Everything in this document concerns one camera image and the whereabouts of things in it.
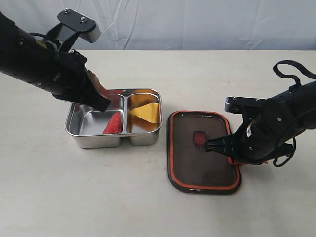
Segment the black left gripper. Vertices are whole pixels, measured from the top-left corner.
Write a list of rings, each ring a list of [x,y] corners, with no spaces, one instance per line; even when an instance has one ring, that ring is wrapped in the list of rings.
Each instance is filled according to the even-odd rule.
[[[91,70],[87,71],[87,59],[72,49],[79,33],[59,23],[45,35],[32,33],[32,36],[41,37],[51,59],[44,70],[50,75],[38,81],[37,86],[57,99],[83,102],[98,111],[106,111],[111,102],[108,91]]]

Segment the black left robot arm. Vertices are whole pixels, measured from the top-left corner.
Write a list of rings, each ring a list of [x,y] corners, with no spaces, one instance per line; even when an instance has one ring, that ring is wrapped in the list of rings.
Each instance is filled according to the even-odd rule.
[[[57,16],[59,23],[45,35],[26,32],[0,15],[0,71],[56,99],[104,112],[110,104],[107,90],[86,68],[87,58],[73,49],[78,38],[94,43],[101,35],[97,23],[72,9]]]

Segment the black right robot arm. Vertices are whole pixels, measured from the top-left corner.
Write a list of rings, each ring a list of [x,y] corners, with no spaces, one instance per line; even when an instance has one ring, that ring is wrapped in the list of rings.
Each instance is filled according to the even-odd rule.
[[[238,164],[262,164],[291,158],[296,136],[316,127],[316,83],[292,86],[268,99],[228,97],[225,111],[241,114],[243,123],[230,135],[209,139],[207,152],[218,152]]]

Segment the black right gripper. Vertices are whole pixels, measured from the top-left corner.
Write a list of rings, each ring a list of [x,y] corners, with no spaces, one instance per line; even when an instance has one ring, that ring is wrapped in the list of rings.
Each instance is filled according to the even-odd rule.
[[[241,114],[243,122],[231,135],[208,139],[206,152],[227,156],[230,165],[286,164],[296,151],[296,111],[292,99],[228,97],[225,111]]]

